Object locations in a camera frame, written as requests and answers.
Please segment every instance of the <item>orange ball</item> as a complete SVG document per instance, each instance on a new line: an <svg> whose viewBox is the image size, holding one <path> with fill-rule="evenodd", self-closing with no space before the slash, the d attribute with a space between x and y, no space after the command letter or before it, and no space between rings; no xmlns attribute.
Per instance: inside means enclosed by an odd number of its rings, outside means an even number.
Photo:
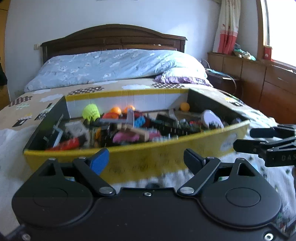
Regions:
<svg viewBox="0 0 296 241"><path fill-rule="evenodd" d="M132 105L129 105L128 107L126 107L125 109L124 109L124 113L127 113L128 112L128 109L133 109L133 111L135 111L136 110L136 108L135 107L133 107Z"/></svg>
<svg viewBox="0 0 296 241"><path fill-rule="evenodd" d="M113 107L111 110L110 110L110 113L116 113L118 115L121 115L121 109L119 107Z"/></svg>
<svg viewBox="0 0 296 241"><path fill-rule="evenodd" d="M184 111L184 112L188 112L188 111L190 110L190 105L189 105L188 103L186 103L186 102L183 102L183 103L181 104L180 109L181 109L182 111Z"/></svg>

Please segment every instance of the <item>metal bolt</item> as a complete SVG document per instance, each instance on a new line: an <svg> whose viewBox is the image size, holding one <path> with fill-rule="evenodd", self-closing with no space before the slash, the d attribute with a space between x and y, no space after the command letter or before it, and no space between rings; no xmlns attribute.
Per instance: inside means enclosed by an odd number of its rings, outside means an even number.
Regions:
<svg viewBox="0 0 296 241"><path fill-rule="evenodd" d="M152 196L152 193L151 192L144 192L144 196L150 197L150 196Z"/></svg>
<svg viewBox="0 0 296 241"><path fill-rule="evenodd" d="M271 233L268 233L264 236L264 240L266 240L266 241L272 241L273 238L274 238L274 236Z"/></svg>
<svg viewBox="0 0 296 241"><path fill-rule="evenodd" d="M180 192L183 194L192 194L194 193L194 189L192 187L182 187Z"/></svg>
<svg viewBox="0 0 296 241"><path fill-rule="evenodd" d="M31 240L31 236L29 234L23 234L22 235L22 240L24 240L24 241L30 241Z"/></svg>
<svg viewBox="0 0 296 241"><path fill-rule="evenodd" d="M113 188L111 188L111 187L101 187L99 189L99 192L102 193L102 194L111 194L111 193L113 193Z"/></svg>

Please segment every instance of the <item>wooden headboard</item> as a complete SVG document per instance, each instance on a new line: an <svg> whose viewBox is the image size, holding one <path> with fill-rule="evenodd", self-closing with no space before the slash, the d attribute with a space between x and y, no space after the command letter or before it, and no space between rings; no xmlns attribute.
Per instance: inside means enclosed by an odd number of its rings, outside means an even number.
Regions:
<svg viewBox="0 0 296 241"><path fill-rule="evenodd" d="M72 55L112 49L167 49L184 52L185 37L123 24L86 28L64 38L44 42L43 62L58 55Z"/></svg>

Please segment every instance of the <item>yellow-green ball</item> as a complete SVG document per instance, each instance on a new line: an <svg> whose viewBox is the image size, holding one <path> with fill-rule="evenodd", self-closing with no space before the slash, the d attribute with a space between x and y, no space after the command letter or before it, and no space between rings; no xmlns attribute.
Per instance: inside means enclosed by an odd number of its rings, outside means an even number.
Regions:
<svg viewBox="0 0 296 241"><path fill-rule="evenodd" d="M95 104L89 104L83 109L82 117L83 117L83 119L87 119L88 121L91 121L91 118L96 120L97 118L100 118L101 116L100 116L98 107Z"/></svg>
<svg viewBox="0 0 296 241"><path fill-rule="evenodd" d="M181 109L182 111L184 111L184 112L188 112L188 111L190 110L190 105L189 105L188 103L186 103L186 102L183 102L183 103L181 104L180 109Z"/></svg>

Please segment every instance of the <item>window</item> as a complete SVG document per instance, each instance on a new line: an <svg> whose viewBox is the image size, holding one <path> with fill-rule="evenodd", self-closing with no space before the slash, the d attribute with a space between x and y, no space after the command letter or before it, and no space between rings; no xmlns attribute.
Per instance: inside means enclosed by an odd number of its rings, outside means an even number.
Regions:
<svg viewBox="0 0 296 241"><path fill-rule="evenodd" d="M296 0L265 0L272 59L296 66Z"/></svg>

